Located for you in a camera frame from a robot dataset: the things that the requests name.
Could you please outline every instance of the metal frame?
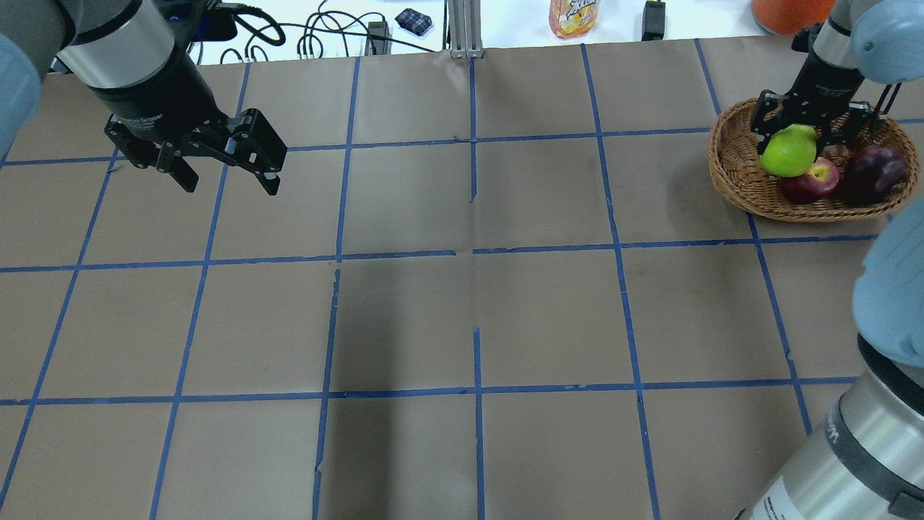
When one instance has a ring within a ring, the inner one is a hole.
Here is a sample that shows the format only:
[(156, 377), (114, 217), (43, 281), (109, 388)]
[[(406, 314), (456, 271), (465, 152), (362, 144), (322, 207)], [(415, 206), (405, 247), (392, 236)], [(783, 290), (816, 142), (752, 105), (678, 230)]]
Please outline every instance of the metal frame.
[(483, 57), (481, 0), (448, 0), (449, 54), (457, 59)]

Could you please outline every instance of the blue tape line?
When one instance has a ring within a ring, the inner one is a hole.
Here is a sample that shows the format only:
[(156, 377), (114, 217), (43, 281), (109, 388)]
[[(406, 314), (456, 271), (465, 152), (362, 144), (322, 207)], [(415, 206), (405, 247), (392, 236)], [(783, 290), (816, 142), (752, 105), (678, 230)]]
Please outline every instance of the blue tape line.
[(346, 121), (346, 147), (344, 148), (344, 177), (340, 185), (340, 213), (337, 217), (337, 262), (343, 259), (344, 221), (347, 217), (347, 187), (349, 186), (349, 160), (353, 152), (353, 122), (356, 120), (356, 92), (359, 85), (359, 58), (353, 66), (353, 86), (349, 95), (349, 117)]
[(478, 475), (478, 520), (484, 520), (484, 411), (481, 393), (481, 328), (472, 334), (475, 351), (475, 465)]
[(515, 141), (557, 141), (563, 139), (585, 139), (597, 137), (596, 133), (554, 133), (545, 135), (516, 135), (509, 137), (480, 137), (478, 142), (515, 142)]
[(722, 114), (722, 109), (719, 107), (719, 98), (715, 95), (715, 86), (712, 84), (712, 75), (709, 73), (709, 66), (706, 65), (706, 56), (702, 54), (702, 45), (699, 43), (699, 38), (694, 39), (693, 44), (696, 45), (696, 54), (699, 56), (699, 65), (702, 67), (702, 75), (706, 79), (706, 87), (709, 89), (709, 97), (712, 99), (712, 108), (715, 110), (715, 115), (719, 116)]
[(740, 245), (754, 243), (752, 239), (720, 239), (712, 241), (637, 241), (620, 244), (622, 249), (646, 249), (656, 247), (700, 247), (710, 245)]
[(737, 389), (752, 387), (785, 387), (792, 379), (740, 379), (734, 381), (675, 381), (645, 383), (645, 390)]
[(136, 395), (126, 397), (53, 397), (39, 399), (37, 404), (62, 405), (62, 404), (137, 404), (149, 402), (173, 402), (173, 396), (169, 395)]
[(311, 518), (318, 519), (321, 505), (321, 463), (324, 460), (324, 444), (327, 440), (327, 408), (330, 403), (331, 373), (334, 369), (334, 337), (337, 331), (337, 308), (340, 301), (340, 268), (334, 271), (334, 289), (331, 296), (331, 316), (327, 325), (327, 354), (324, 356), (324, 382), (322, 387), (321, 414), (318, 419), (318, 450), (314, 460), (314, 486), (311, 492)]
[(184, 395), (181, 402), (254, 402), (254, 401), (310, 401), (322, 399), (323, 392), (294, 391), (280, 393), (238, 393), (230, 395)]
[[(103, 177), (103, 185), (100, 187), (100, 192), (96, 197), (96, 205), (93, 207), (93, 214), (90, 217), (90, 223), (87, 224), (87, 232), (83, 235), (83, 243), (80, 246), (80, 253), (77, 259), (77, 266), (83, 263), (84, 257), (87, 255), (87, 247), (90, 245), (90, 236), (93, 234), (93, 229), (96, 227), (96, 220), (100, 215), (100, 208), (103, 206), (103, 198), (106, 195), (106, 188), (109, 186), (109, 179), (112, 178), (113, 165), (116, 163), (116, 154), (117, 150), (114, 150), (112, 155), (109, 157), (109, 166), (106, 168), (105, 176)], [(9, 466), (6, 469), (6, 476), (4, 477), (3, 487), (0, 489), (0, 510), (3, 509), (4, 502), (6, 501), (6, 494), (9, 492), (10, 482), (13, 480), (13, 473), (16, 471), (16, 465), (19, 461), (19, 455), (22, 453), (22, 445), (26, 441), (26, 436), (29, 434), (29, 426), (32, 422), (32, 414), (35, 413), (35, 406), (39, 400), (39, 394), (42, 392), (42, 385), (45, 381), (45, 376), (48, 374), (48, 366), (52, 362), (52, 356), (55, 354), (55, 346), (57, 345), (58, 337), (61, 335), (61, 327), (64, 325), (64, 318), (67, 315), (67, 308), (70, 305), (70, 299), (74, 295), (74, 287), (77, 285), (77, 277), (79, 271), (74, 270), (74, 273), (70, 277), (70, 283), (67, 285), (67, 292), (64, 296), (64, 301), (61, 303), (61, 311), (58, 313), (58, 318), (55, 321), (55, 330), (52, 333), (52, 338), (48, 342), (48, 350), (45, 351), (45, 358), (42, 361), (42, 369), (39, 371), (39, 376), (35, 381), (35, 388), (32, 391), (32, 397), (29, 403), (29, 409), (26, 410), (26, 416), (22, 422), (22, 428), (19, 430), (19, 437), (16, 441), (16, 448), (13, 450), (13, 457), (10, 459)]]
[(696, 127), (689, 129), (663, 129), (663, 130), (622, 130), (622, 131), (605, 131), (603, 137), (626, 137), (631, 135), (667, 135), (676, 133), (709, 133), (708, 128)]
[[(250, 63), (244, 67), (244, 78), (241, 81), (240, 93), (237, 97), (237, 116), (240, 116), (241, 108), (244, 105), (244, 95), (247, 93), (247, 83), (250, 78)], [(192, 342), (196, 336), (196, 326), (199, 323), (199, 311), (202, 305), (202, 295), (205, 293), (205, 281), (209, 276), (209, 263), (212, 259), (212, 248), (215, 242), (215, 231), (218, 228), (218, 215), (221, 212), (222, 199), (225, 196), (225, 182), (227, 181), (228, 165), (222, 167), (222, 176), (218, 182), (218, 192), (215, 195), (215, 204), (212, 210), (212, 222), (209, 227), (209, 238), (205, 243), (205, 255), (203, 257), (202, 271), (199, 276), (199, 287), (196, 289), (196, 299), (192, 305), (192, 316), (189, 318), (189, 328), (187, 331), (186, 345), (183, 348), (183, 357), (180, 360), (179, 374), (176, 376), (176, 388), (172, 404), (170, 406), (170, 418), (167, 421), (167, 430), (164, 435), (164, 446), (161, 449), (161, 460), (157, 467), (157, 479), (154, 481), (154, 493), (151, 500), (151, 513), (149, 520), (157, 518), (157, 509), (160, 506), (161, 491), (164, 487), (164, 475), (166, 473), (167, 459), (170, 456), (170, 445), (173, 441), (173, 433), (176, 428), (176, 415), (179, 411), (181, 397), (183, 395), (183, 385), (186, 382), (186, 372), (189, 366), (189, 351), (192, 348)]]
[(856, 376), (845, 378), (800, 378), (803, 385), (852, 385), (859, 379)]
[(241, 266), (244, 264), (295, 264), (302, 262), (331, 262), (336, 260), (333, 254), (321, 254), (318, 256), (277, 256), (265, 258), (225, 258), (222, 260), (211, 260), (212, 266)]
[(645, 395), (642, 384), (641, 371), (638, 366), (638, 350), (636, 349), (635, 330), (632, 327), (632, 308), (629, 304), (628, 290), (626, 289), (626, 272), (623, 264), (623, 253), (619, 241), (619, 229), (613, 209), (613, 194), (610, 190), (610, 174), (606, 164), (606, 150), (603, 146), (603, 132), (600, 123), (600, 109), (597, 106), (597, 93), (593, 85), (593, 73), (590, 71), (590, 60), (587, 56), (587, 46), (580, 45), (581, 57), (584, 61), (584, 73), (587, 76), (587, 85), (590, 91), (590, 107), (593, 110), (593, 124), (597, 135), (597, 150), (600, 153), (600, 167), (602, 173), (603, 191), (606, 196), (606, 212), (610, 219), (610, 231), (613, 233), (614, 252), (616, 256), (616, 273), (619, 277), (619, 292), (622, 298), (623, 315), (626, 320), (626, 336), (629, 344), (629, 356), (632, 361), (632, 381), (635, 386), (636, 403), (638, 405), (638, 427), (641, 435), (642, 454), (645, 459), (645, 473), (648, 477), (648, 489), (651, 500), (651, 514), (655, 520), (661, 520), (661, 506), (658, 503), (658, 489), (654, 478), (654, 463), (651, 458), (651, 443), (648, 435), (648, 417), (645, 413)]
[(288, 152), (320, 152), (321, 150), (345, 150), (345, 144), (317, 144), (314, 146), (289, 146)]
[(563, 251), (609, 251), (615, 248), (611, 243), (592, 243), (580, 245), (542, 245), (527, 247), (495, 247), (491, 249), (473, 249), (472, 254), (508, 254), (508, 253), (556, 253)]
[(438, 139), (433, 141), (402, 141), (402, 142), (358, 142), (352, 143), (351, 147), (355, 150), (358, 148), (400, 148), (404, 146), (440, 146), (444, 144), (459, 144), (467, 142), (467, 139)]
[(5, 167), (27, 167), (33, 165), (65, 165), (72, 163), (108, 163), (114, 161), (112, 156), (108, 157), (76, 157), (69, 159), (34, 159), (30, 161), (7, 161), (3, 164)]
[(468, 136), (471, 139), (471, 198), (468, 199), (469, 202), (474, 201), (475, 197), (478, 195), (478, 152), (475, 150), (475, 146), (478, 143), (478, 126), (476, 124), (478, 111), (476, 110), (476, 99), (475, 99), (475, 58), (470, 58), (468, 60), (468, 98), (469, 98), (469, 123), (471, 128), (469, 129)]
[[(800, 378), (803, 386), (850, 385), (857, 382), (856, 376), (830, 378)], [(690, 389), (736, 389), (781, 387), (793, 384), (792, 379), (736, 379), (713, 381), (663, 381), (643, 383), (645, 390), (690, 390)], [(302, 391), (278, 393), (240, 393), (215, 395), (182, 395), (180, 402), (253, 402), (253, 401), (313, 401), (322, 399), (400, 399), (409, 397), (427, 397), (439, 395), (478, 395), (507, 393), (563, 393), (585, 391), (634, 391), (635, 383), (594, 383), (570, 385), (511, 385), (511, 386), (475, 386), (445, 387), (410, 390), (347, 390), (347, 391)], [(54, 397), (40, 398), (36, 406), (48, 405), (86, 405), (86, 404), (125, 404), (146, 402), (173, 402), (169, 395), (155, 396), (119, 396), (119, 397)], [(28, 406), (31, 399), (3, 399), (0, 406)]]
[(763, 239), (763, 243), (804, 243), (822, 241), (874, 241), (879, 235), (835, 235), (831, 237), (786, 237), (780, 239)]
[(763, 273), (763, 281), (767, 286), (767, 293), (770, 295), (773, 318), (776, 320), (776, 329), (780, 334), (780, 342), (783, 344), (783, 354), (786, 358), (786, 364), (789, 366), (789, 377), (792, 379), (793, 389), (796, 391), (796, 403), (799, 406), (799, 413), (802, 415), (802, 426), (806, 430), (806, 435), (809, 435), (812, 430), (811, 419), (809, 419), (809, 409), (806, 406), (805, 397), (802, 395), (802, 386), (799, 384), (796, 362), (790, 357), (791, 349), (789, 346), (789, 339), (786, 336), (786, 326), (783, 323), (783, 314), (780, 312), (780, 304), (776, 299), (776, 291), (773, 288), (770, 269), (767, 267), (767, 258), (763, 253), (763, 246), (760, 243), (760, 235), (757, 232), (754, 216), (750, 213), (748, 213), (748, 225), (751, 229), (751, 235), (754, 237), (754, 247), (757, 249), (757, 257), (760, 262), (760, 271)]
[(456, 256), (451, 249), (441, 251), (404, 251), (400, 253), (357, 253), (344, 254), (343, 260), (375, 260), (379, 258), (419, 258), (422, 256)]
[(44, 273), (50, 271), (73, 271), (76, 268), (76, 266), (0, 267), (0, 273)]

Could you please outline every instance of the orange object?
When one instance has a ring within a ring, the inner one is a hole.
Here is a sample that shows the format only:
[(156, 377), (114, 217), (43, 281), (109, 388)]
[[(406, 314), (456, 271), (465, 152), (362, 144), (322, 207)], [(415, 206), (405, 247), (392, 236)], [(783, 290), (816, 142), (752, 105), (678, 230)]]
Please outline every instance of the orange object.
[(751, 0), (754, 19), (764, 30), (796, 34), (807, 25), (828, 19), (834, 0)]
[(549, 27), (562, 40), (583, 36), (597, 23), (600, 0), (552, 0)]

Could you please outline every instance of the dark red apple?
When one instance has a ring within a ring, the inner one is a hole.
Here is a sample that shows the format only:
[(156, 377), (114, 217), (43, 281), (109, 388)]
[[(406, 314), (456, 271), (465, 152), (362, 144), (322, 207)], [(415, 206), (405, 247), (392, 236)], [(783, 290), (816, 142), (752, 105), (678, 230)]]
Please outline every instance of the dark red apple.
[(862, 148), (844, 167), (844, 198), (851, 204), (881, 202), (906, 172), (905, 159), (894, 148)]
[(819, 157), (802, 175), (780, 179), (780, 189), (793, 204), (811, 204), (830, 195), (840, 181), (841, 170), (837, 165)]

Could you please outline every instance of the plum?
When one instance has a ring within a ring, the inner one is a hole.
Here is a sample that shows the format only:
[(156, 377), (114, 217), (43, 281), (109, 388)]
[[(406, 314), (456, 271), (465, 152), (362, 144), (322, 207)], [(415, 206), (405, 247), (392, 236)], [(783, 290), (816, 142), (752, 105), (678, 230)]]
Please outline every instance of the plum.
[(905, 159), (894, 148), (867, 146), (847, 161), (841, 194), (851, 204), (881, 202), (906, 172)]

